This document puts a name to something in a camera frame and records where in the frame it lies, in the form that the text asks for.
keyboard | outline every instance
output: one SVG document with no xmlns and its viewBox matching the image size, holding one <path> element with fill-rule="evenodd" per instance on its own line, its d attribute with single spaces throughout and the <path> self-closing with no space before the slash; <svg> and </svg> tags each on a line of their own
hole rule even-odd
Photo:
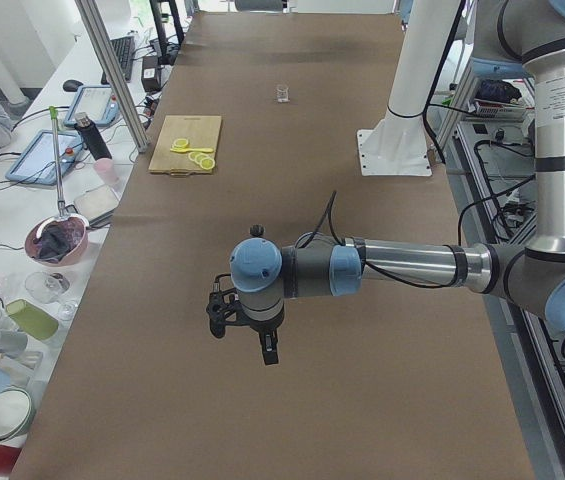
<svg viewBox="0 0 565 480">
<path fill-rule="evenodd" d="M 114 38 L 111 40 L 111 46 L 115 55 L 118 57 L 124 79 L 127 82 L 131 81 L 131 72 L 133 70 L 133 53 L 135 52 L 135 40 L 132 36 Z M 102 72 L 102 85 L 107 85 L 109 82 L 106 80 L 106 74 Z"/>
</svg>

white bowl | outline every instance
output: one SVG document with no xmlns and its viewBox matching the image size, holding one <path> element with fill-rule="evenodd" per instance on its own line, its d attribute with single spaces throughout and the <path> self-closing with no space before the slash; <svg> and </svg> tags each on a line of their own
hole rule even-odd
<svg viewBox="0 0 565 480">
<path fill-rule="evenodd" d="M 29 394 L 20 389 L 0 393 L 0 440 L 15 436 L 32 417 L 33 404 Z"/>
</svg>

black thermos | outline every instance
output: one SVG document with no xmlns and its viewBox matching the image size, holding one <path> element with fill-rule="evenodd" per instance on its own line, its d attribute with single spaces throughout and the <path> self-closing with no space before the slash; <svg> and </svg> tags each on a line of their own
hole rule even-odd
<svg viewBox="0 0 565 480">
<path fill-rule="evenodd" d="M 98 127 L 95 126 L 88 115 L 84 112 L 76 113 L 75 122 L 75 129 L 82 135 L 82 140 L 93 155 L 93 159 L 111 158 L 111 152 L 104 143 Z"/>
</svg>

wooden cutting board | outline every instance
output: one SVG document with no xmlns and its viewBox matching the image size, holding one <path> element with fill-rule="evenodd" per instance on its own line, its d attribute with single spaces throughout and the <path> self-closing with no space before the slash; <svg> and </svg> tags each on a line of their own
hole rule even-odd
<svg viewBox="0 0 565 480">
<path fill-rule="evenodd" d="M 151 157 L 149 172 L 173 175 L 213 173 L 213 170 L 203 170 L 192 162 L 187 153 L 175 153 L 170 149 L 175 139 L 187 138 L 191 147 L 213 148 L 215 151 L 209 155 L 216 159 L 221 125 L 222 117 L 219 115 L 167 115 Z"/>
</svg>

blue tablet case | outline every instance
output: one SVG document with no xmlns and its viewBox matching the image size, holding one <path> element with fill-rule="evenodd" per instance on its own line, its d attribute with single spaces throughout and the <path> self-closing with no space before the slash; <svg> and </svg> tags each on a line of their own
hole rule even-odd
<svg viewBox="0 0 565 480">
<path fill-rule="evenodd" d="M 64 117 L 64 125 L 75 127 L 75 114 L 84 112 L 98 127 L 108 127 L 120 111 L 109 85 L 82 85 L 75 92 L 73 102 Z"/>
<path fill-rule="evenodd" d="M 75 163 L 82 150 L 82 138 L 77 132 L 60 132 L 60 161 L 62 176 Z M 40 185 L 55 185 L 55 156 L 53 154 L 53 132 L 40 130 L 33 141 L 6 173 L 7 180 Z"/>
</svg>

